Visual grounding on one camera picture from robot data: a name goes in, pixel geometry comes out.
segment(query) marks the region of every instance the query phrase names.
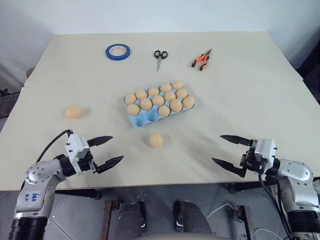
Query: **pliers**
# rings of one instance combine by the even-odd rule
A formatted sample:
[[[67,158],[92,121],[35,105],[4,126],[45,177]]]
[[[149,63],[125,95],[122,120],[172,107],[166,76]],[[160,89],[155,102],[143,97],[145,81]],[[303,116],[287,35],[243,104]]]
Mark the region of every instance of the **pliers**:
[[[211,53],[211,50],[212,50],[212,48],[211,48],[209,51],[207,51],[206,53],[201,54],[200,57],[198,57],[196,60],[193,61],[191,67],[194,68],[194,67],[196,66],[196,63],[197,63],[197,62],[204,61],[204,63],[200,66],[199,70],[202,71],[203,69],[205,69],[206,66],[207,66],[207,61],[208,61],[209,58],[210,58],[209,55],[210,55],[210,53]]]

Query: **wire cutters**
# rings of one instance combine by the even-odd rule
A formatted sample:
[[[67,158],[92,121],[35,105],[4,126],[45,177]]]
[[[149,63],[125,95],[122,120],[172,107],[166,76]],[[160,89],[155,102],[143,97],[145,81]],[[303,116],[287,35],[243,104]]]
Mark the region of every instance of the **wire cutters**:
[[[156,71],[159,71],[161,60],[166,59],[168,57],[168,53],[166,51],[160,52],[159,50],[157,50],[153,53],[153,55],[156,59],[158,59],[156,64]]]
[[[198,57],[196,60],[193,61],[191,67],[194,68],[194,67],[196,66],[196,63],[198,63],[198,62],[200,62],[200,61],[204,61],[204,63],[200,66],[199,70],[202,71],[203,69],[205,69],[206,66],[207,66],[207,61],[208,61],[209,58],[210,58],[209,55],[210,55],[210,53],[211,53],[211,50],[212,50],[212,48],[211,48],[209,51],[207,51],[206,53],[201,54],[200,57]]]

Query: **roll of tape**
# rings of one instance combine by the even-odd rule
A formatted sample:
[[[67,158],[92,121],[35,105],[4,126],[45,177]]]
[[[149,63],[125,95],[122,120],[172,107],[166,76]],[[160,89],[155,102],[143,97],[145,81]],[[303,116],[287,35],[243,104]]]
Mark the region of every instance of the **roll of tape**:
[[[125,50],[125,53],[120,55],[120,56],[115,56],[115,55],[112,55],[112,51],[114,49],[124,49]],[[106,48],[105,50],[105,54],[106,56],[111,59],[111,60],[115,60],[115,61],[119,61],[119,60],[123,60],[123,59],[126,59],[127,57],[129,57],[130,55],[130,48],[125,45],[125,44],[113,44],[113,45],[110,45]]]

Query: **egg carton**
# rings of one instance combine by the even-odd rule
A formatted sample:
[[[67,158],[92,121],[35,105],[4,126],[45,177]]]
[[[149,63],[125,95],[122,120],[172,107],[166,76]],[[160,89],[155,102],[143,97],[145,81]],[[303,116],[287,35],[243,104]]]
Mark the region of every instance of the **egg carton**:
[[[163,92],[163,91],[160,91],[160,85],[156,85],[155,87],[159,89],[159,95],[160,95],[161,97],[165,98],[165,94],[166,94],[166,93]],[[144,91],[148,94],[149,88],[145,88]],[[175,95],[176,95],[176,91],[177,91],[176,89],[173,89],[173,88],[171,89],[171,92],[173,92]],[[148,95],[147,98],[152,102],[153,96]],[[183,100],[181,97],[177,97],[177,99],[179,99],[180,102],[182,102],[182,100]],[[130,115],[130,114],[129,114],[129,118],[130,118],[130,120],[131,120],[131,122],[132,122],[132,125],[133,125],[135,128],[141,128],[141,127],[145,126],[145,125],[148,124],[148,123],[155,123],[156,121],[158,121],[158,120],[160,120],[160,119],[167,119],[167,118],[169,118],[169,117],[172,116],[172,115],[179,114],[179,113],[182,113],[182,112],[184,112],[184,111],[193,109],[193,108],[196,106],[196,105],[193,105],[193,107],[190,108],[190,109],[188,109],[188,108],[186,108],[186,107],[183,107],[182,110],[181,110],[181,112],[174,112],[174,111],[170,110],[169,116],[164,117],[164,116],[159,115],[159,113],[158,113],[158,108],[159,108],[160,106],[158,106],[158,105],[153,104],[152,108],[151,108],[149,111],[147,111],[147,110],[144,110],[144,109],[141,108],[141,106],[140,106],[140,100],[137,99],[137,100],[134,102],[134,104],[136,104],[136,105],[138,105],[138,106],[140,107],[140,112],[139,112],[138,115],[134,116],[134,115]],[[166,100],[165,100],[165,102],[164,102],[163,105],[167,106],[167,107],[170,109],[170,101],[166,101]]]

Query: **brown egg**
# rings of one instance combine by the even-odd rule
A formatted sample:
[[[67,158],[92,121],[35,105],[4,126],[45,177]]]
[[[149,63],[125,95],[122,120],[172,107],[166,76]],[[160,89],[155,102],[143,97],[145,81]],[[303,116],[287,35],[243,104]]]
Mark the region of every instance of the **brown egg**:
[[[182,87],[184,86],[184,84],[182,83],[182,81],[178,80],[175,81],[174,83],[172,83],[172,88],[173,89],[182,89]]]
[[[164,139],[160,133],[153,133],[150,135],[150,144],[154,148],[161,148],[164,144]]]
[[[183,88],[181,88],[181,89],[178,89],[178,90],[176,91],[175,95],[176,95],[177,98],[182,98],[182,99],[184,99],[184,98],[188,95],[188,93],[187,93],[186,90],[184,90]]]
[[[142,109],[149,111],[152,108],[152,102],[148,98],[142,98],[140,106]]]
[[[152,103],[158,106],[162,106],[165,103],[165,100],[162,96],[160,95],[155,95],[152,98]]]
[[[182,110],[182,103],[179,99],[175,99],[170,103],[170,109],[176,113],[180,113]]]
[[[149,96],[155,96],[159,94],[159,89],[156,87],[150,87],[148,91]]]
[[[195,105],[195,99],[192,96],[187,96],[182,101],[182,106],[187,109],[191,109]]]
[[[165,105],[160,106],[158,109],[158,114],[166,118],[170,115],[170,108]]]
[[[125,96],[124,98],[124,102],[125,104],[129,105],[129,104],[134,104],[136,102],[137,98],[136,95],[134,95],[133,93],[128,94],[127,96]]]
[[[140,112],[140,107],[135,104],[130,104],[126,110],[128,111],[128,114],[137,116]]]
[[[145,90],[142,90],[142,89],[136,91],[136,92],[135,92],[135,96],[136,96],[136,99],[139,99],[139,100],[148,97],[146,91],[145,91]]]
[[[160,90],[161,92],[170,92],[172,89],[171,84],[170,83],[165,83],[161,86]]]
[[[171,102],[172,100],[176,99],[176,95],[175,95],[172,91],[167,91],[167,92],[164,94],[164,99],[165,99],[166,101]]]
[[[82,114],[82,109],[79,106],[69,106],[64,111],[64,115],[69,119],[79,118],[81,114]]]

